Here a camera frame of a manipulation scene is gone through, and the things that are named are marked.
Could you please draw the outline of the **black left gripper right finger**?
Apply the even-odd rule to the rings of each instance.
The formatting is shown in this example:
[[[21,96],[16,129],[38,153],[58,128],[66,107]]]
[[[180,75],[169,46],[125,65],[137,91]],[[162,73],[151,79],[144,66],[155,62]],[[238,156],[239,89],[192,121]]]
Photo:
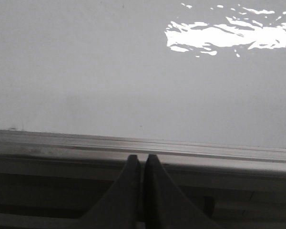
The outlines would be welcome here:
[[[210,217],[212,197],[189,199],[173,182],[156,155],[144,169],[144,215],[147,229],[218,229]]]

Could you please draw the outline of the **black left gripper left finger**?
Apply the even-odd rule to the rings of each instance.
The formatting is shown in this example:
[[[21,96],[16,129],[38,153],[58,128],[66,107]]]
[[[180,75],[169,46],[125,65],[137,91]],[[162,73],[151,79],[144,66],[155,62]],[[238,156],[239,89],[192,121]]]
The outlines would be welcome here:
[[[82,217],[83,229],[134,229],[140,195],[141,166],[130,155],[118,179]]]

